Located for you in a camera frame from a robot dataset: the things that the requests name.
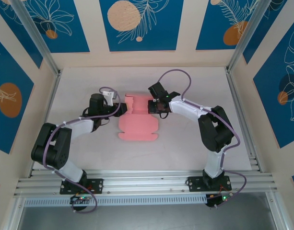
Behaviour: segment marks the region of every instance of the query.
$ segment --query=white table surface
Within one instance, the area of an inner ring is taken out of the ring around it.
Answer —
[[[172,68],[64,69],[48,122],[60,124],[77,118],[88,107],[90,95],[102,86],[117,90],[122,100],[125,93],[149,93],[148,88],[169,69]],[[181,69],[192,77],[185,98],[204,106],[223,107],[241,138],[241,145],[227,152],[224,168],[251,170],[224,68]],[[171,72],[161,83],[168,92],[182,93],[188,79],[181,72]],[[180,115],[170,114],[165,120],[159,118],[159,137],[155,141],[123,141],[118,137],[119,132],[118,118],[113,117],[108,125],[75,139],[71,143],[69,158],[82,169],[100,170],[202,170],[206,164],[208,150],[201,141],[199,126]],[[41,168],[42,165],[35,163],[34,169]]]

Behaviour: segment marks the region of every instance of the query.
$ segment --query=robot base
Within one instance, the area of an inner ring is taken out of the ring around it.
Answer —
[[[84,181],[85,188],[91,191],[93,194],[102,194],[103,190],[103,179],[86,179]],[[75,195],[79,194],[88,194],[87,192],[83,191],[78,186],[75,186],[68,181],[62,181],[60,186],[59,193],[61,195]]]
[[[224,172],[216,178],[210,178],[203,170],[203,176],[190,176],[187,179],[187,185],[190,192],[210,192],[220,191],[224,187],[226,191],[231,191],[231,182],[229,176]]]

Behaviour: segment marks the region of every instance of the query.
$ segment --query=pink object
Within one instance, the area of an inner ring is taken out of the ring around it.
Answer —
[[[158,120],[148,114],[148,100],[152,97],[143,94],[126,94],[128,107],[126,114],[119,119],[119,128],[123,133],[118,136],[123,140],[156,140],[158,135]]]

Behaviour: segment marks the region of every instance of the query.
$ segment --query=robotic arm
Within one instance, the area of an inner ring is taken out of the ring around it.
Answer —
[[[216,191],[222,180],[227,180],[222,169],[223,149],[231,143],[234,135],[223,122],[208,111],[218,115],[231,126],[224,109],[220,106],[204,107],[182,99],[177,92],[168,93],[160,82],[151,86],[149,92],[154,98],[148,102],[150,114],[176,113],[199,124],[202,143],[209,150],[202,178],[204,190]]]
[[[118,103],[113,103],[113,92],[105,92],[102,94],[95,93],[91,95],[89,101],[89,107],[83,111],[81,117],[93,117],[93,116],[104,116],[109,115],[112,112],[116,111],[118,108]],[[114,114],[115,117],[119,117],[125,114],[127,111],[127,106],[125,103],[120,104],[120,108]],[[58,171],[59,174],[65,178],[78,183],[86,188],[90,188],[94,193],[97,192],[99,185],[92,184],[96,179],[89,180],[87,179],[87,174],[84,170],[77,167],[72,161],[68,159],[70,142],[85,134],[96,131],[102,123],[104,118],[94,118],[94,119],[82,119],[78,120],[70,125],[66,125],[63,128],[60,128],[57,133],[54,135],[46,156],[46,164]],[[32,160],[43,164],[43,156],[45,146],[48,142],[49,137],[52,132],[55,130],[56,125],[51,123],[45,123],[42,125],[39,132],[38,138],[32,150]],[[68,181],[63,181],[61,185],[61,194],[76,194],[81,192],[82,189],[73,185]]]

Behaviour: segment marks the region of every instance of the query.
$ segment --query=orange circle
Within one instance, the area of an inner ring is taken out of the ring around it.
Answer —
[[[286,92],[282,91],[278,94],[278,102],[281,105],[285,105],[287,103],[287,100],[288,100],[288,95]]]
[[[241,38],[241,36],[239,36],[239,33],[238,33],[238,27],[241,28],[240,33],[242,35],[245,28],[246,28],[246,26],[247,26],[247,24],[248,24],[248,22],[240,22],[237,25],[231,26],[224,33],[223,42],[227,46],[235,46],[235,45],[237,45],[237,43],[239,42],[239,39]]]
[[[0,86],[0,110],[10,118],[16,117],[22,106],[20,89],[13,83],[4,83]]]
[[[56,39],[57,38],[57,33],[54,30],[47,30],[46,31],[46,36],[48,38],[51,38],[51,39]]]

